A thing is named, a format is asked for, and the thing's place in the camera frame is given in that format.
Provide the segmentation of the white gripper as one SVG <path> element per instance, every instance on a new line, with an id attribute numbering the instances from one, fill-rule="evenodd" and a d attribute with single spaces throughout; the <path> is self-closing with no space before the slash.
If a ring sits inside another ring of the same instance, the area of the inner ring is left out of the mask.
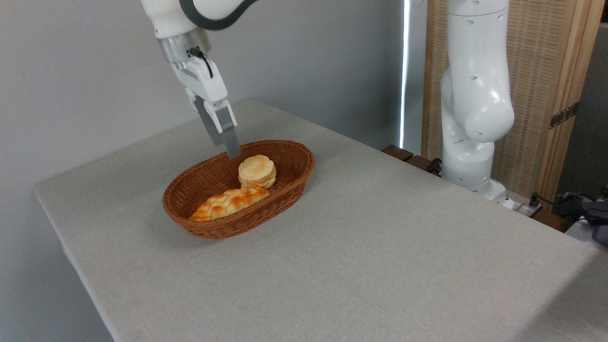
<path id="1" fill-rule="evenodd" d="M 230 159 L 240 156 L 236 133 L 237 122 L 228 101 L 228 92 L 217 65 L 201 50 L 189 50 L 188 60 L 173 63 L 173 70 L 202 119 L 215 146 L 224 145 Z M 204 107 L 213 108 L 212 119 Z"/>

